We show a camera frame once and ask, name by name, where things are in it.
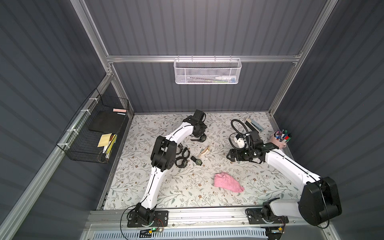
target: sticky note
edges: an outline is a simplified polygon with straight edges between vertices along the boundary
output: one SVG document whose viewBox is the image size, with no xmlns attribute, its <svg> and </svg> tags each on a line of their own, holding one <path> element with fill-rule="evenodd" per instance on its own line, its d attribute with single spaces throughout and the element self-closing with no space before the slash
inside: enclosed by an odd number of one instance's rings
<svg viewBox="0 0 384 240">
<path fill-rule="evenodd" d="M 114 108 L 113 111 L 114 111 L 114 112 L 120 112 L 120 113 L 126 113 L 126 112 L 127 112 L 127 109 L 118 109 L 118 108 Z"/>
<path fill-rule="evenodd" d="M 112 133 L 101 135 L 99 145 L 97 147 L 104 147 L 109 144 L 109 139 L 111 138 Z"/>
</svg>

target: gray corrugated wall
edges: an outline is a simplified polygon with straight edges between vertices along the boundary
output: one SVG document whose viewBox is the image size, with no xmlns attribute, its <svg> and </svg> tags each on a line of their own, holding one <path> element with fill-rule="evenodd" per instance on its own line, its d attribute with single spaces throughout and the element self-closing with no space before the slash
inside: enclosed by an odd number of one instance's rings
<svg viewBox="0 0 384 240">
<path fill-rule="evenodd" d="M 110 55 L 294 55 L 324 3 L 86 0 Z M 268 110 L 290 64 L 243 63 L 234 86 L 177 85 L 168 63 L 115 66 L 139 113 Z"/>
<path fill-rule="evenodd" d="M 340 0 L 275 114 L 295 160 L 338 184 L 343 240 L 383 238 L 383 53 L 384 1 Z"/>
<path fill-rule="evenodd" d="M 110 55 L 293 55 L 325 0 L 86 0 Z"/>
<path fill-rule="evenodd" d="M 175 83 L 173 63 L 115 63 L 135 112 L 268 110 L 292 63 L 243 63 L 238 84 Z"/>
<path fill-rule="evenodd" d="M 0 62 L 2 222 L 105 72 L 68 1 L 0 1 Z M 64 159 L 15 239 L 75 238 L 109 167 Z"/>
</svg>

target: marker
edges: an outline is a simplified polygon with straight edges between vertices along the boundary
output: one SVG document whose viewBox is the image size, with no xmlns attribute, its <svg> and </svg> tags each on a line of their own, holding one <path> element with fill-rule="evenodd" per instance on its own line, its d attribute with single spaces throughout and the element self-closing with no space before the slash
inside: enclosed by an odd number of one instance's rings
<svg viewBox="0 0 384 240">
<path fill-rule="evenodd" d="M 282 136 L 283 139 L 287 136 L 287 133 L 288 133 L 288 130 L 285 130 L 285 131 L 284 131 L 284 134 L 283 134 L 283 136 Z"/>
</svg>

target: red wire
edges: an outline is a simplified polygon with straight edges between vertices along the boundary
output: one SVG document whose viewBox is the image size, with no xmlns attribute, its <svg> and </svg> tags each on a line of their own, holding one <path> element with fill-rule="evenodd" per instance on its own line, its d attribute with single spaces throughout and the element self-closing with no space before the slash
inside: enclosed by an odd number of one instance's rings
<svg viewBox="0 0 384 240">
<path fill-rule="evenodd" d="M 162 227 L 164 228 L 164 224 L 163 224 L 163 221 L 162 220 L 160 220 L 160 219 L 158 219 L 158 218 L 156 218 L 157 220 L 159 220 L 160 222 L 161 222 L 161 225 L 162 225 Z"/>
</svg>

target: black mounting plate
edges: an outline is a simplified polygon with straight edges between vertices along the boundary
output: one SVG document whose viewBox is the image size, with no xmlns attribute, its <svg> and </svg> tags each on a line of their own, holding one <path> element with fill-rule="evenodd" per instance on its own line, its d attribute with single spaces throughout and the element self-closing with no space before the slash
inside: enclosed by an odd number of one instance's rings
<svg viewBox="0 0 384 240">
<path fill-rule="evenodd" d="M 252 225 L 252 224 L 266 224 L 267 223 L 263 220 L 261 208 L 246 209 L 245 213 L 248 215 L 248 222 L 250 225 Z M 287 224 L 289 222 L 288 217 L 286 217 L 286 216 L 282 216 L 280 218 L 285 221 L 285 224 Z M 273 222 L 270 222 L 270 224 L 273 224 L 273 223 L 274 224 L 281 224 L 281 225 L 284 224 L 278 217 L 273 219 Z"/>
<path fill-rule="evenodd" d="M 153 217 L 154 220 L 150 226 L 142 226 L 141 224 L 135 222 L 132 214 L 135 213 L 131 212 L 128 214 L 128 219 L 131 220 L 128 220 L 127 227 L 166 227 L 168 225 L 168 211 L 155 211 L 155 216 Z"/>
</svg>

